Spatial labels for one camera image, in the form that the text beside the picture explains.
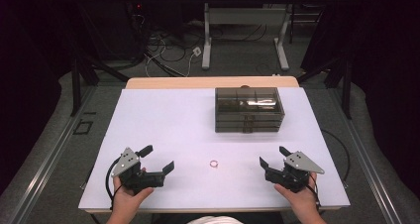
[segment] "white desk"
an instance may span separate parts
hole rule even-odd
[[[275,49],[282,70],[288,70],[289,66],[284,53],[283,42],[289,22],[290,14],[288,7],[284,8],[260,8],[260,9],[223,9],[209,8],[208,4],[204,4],[204,50],[202,68],[210,68],[211,53],[211,24],[266,24],[266,25],[282,25],[278,33],[278,38],[274,38]]]
[[[221,77],[222,86],[253,84],[253,77]],[[146,87],[157,79],[138,79]],[[209,86],[217,78],[196,77]],[[290,206],[273,184],[264,180],[259,157],[271,167],[283,167],[284,146],[291,152],[302,151],[324,169],[318,175],[319,198],[323,208],[349,206],[349,199],[319,130],[309,101],[302,88],[290,77],[265,77],[265,84],[284,84],[279,88],[285,117],[278,133],[215,133],[214,88],[123,89],[108,131],[99,151],[92,175],[79,208],[87,212],[109,212],[110,198],[104,179],[109,165],[126,147],[139,151],[153,145],[154,151],[141,159],[148,171],[160,171],[174,161],[175,169],[164,187],[142,203],[144,212],[228,212],[274,211]],[[210,162],[218,161],[217,168]]]

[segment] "gray carpet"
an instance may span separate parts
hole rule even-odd
[[[215,27],[213,36],[224,39],[243,39],[257,26],[225,26]],[[279,70],[276,52],[272,38],[276,37],[278,28],[268,27],[264,37],[255,42],[224,42],[213,41],[211,65],[209,70],[201,69],[200,57],[192,60],[191,76],[228,76],[228,75],[268,75],[281,73],[282,75],[298,76],[300,63],[309,43],[313,27],[310,25],[297,25],[293,44],[285,44],[285,52],[290,65],[289,71]],[[186,51],[190,55],[191,50],[198,45],[202,49],[202,39],[196,37],[202,34],[199,29],[190,31],[185,35]],[[263,33],[263,28],[255,34],[255,38]],[[182,56],[183,50],[171,46],[163,54],[166,60],[177,60]],[[163,61],[164,64],[187,72],[189,56],[177,61]],[[129,76],[147,76],[146,62],[121,70]],[[151,64],[148,66],[150,76],[166,76],[159,68]],[[116,78],[107,73],[98,71],[101,78],[99,86],[94,88],[93,95],[88,98],[78,119],[83,122],[91,122],[92,126],[87,135],[71,135],[65,144],[61,156],[44,186],[41,195],[35,205],[29,208],[28,216],[23,222],[26,223],[94,223],[91,217],[84,211],[78,210],[78,202],[82,195],[80,185],[95,162],[97,152],[106,133],[112,117],[115,105],[118,101],[121,89],[125,86]],[[331,136],[336,136],[346,146],[350,153],[351,168],[346,180],[347,194],[351,206],[337,211],[326,211],[323,214],[329,223],[386,223],[380,205],[378,204],[370,183],[367,180],[360,164],[358,154],[354,150],[352,134],[346,121],[343,120],[340,109],[335,105],[337,98],[334,95],[336,89],[326,89],[322,84],[325,74],[317,75],[302,84],[313,107],[315,116],[323,132],[327,146],[331,152],[337,170],[344,176],[348,167],[345,149],[341,143]],[[22,196],[49,151],[56,145],[60,135],[69,119],[71,112],[70,75],[67,74],[60,81],[63,91],[54,114],[46,126],[40,139],[35,144],[33,151],[22,166],[18,175],[14,178],[8,189],[0,197],[0,223],[8,223],[13,217],[15,207],[19,206]],[[352,116],[353,123],[367,149],[372,162],[380,175],[383,175],[384,183],[391,195],[395,208],[401,218],[401,223],[416,223],[420,220],[420,205],[416,197],[405,188],[393,172],[387,160],[378,149],[371,131],[371,123],[365,106],[363,92],[356,86],[352,89]],[[97,214],[101,223],[105,223],[109,214]],[[296,221],[291,212],[283,212],[286,223]],[[152,215],[138,214],[133,223],[151,223]]]

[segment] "transparent plastic box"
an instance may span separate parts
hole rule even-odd
[[[284,118],[275,87],[216,88],[216,132],[278,132]]]

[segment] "human hand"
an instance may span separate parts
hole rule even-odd
[[[113,182],[115,192],[113,210],[107,223],[128,224],[136,215],[140,204],[154,192],[154,189],[148,187],[134,195],[133,190],[121,185],[120,177],[115,176]]]
[[[316,173],[311,172],[311,176],[309,186],[314,189]],[[319,215],[315,194],[309,188],[305,187],[297,193],[278,183],[274,185],[274,188],[290,202],[291,209],[302,224],[326,223]]]

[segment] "desk leg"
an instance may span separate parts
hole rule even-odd
[[[282,70],[289,70],[286,54],[284,53],[284,48],[283,48],[283,42],[286,36],[287,25],[290,18],[290,14],[287,12],[287,9],[288,9],[288,6],[286,6],[284,10],[283,25],[281,26],[281,30],[278,35],[278,38],[274,39],[275,49],[277,50],[277,56],[278,56],[278,60],[280,61],[280,66]]]
[[[204,52],[203,52],[203,69],[210,68],[210,51],[211,51],[211,38],[210,38],[210,15],[209,5],[204,4]]]

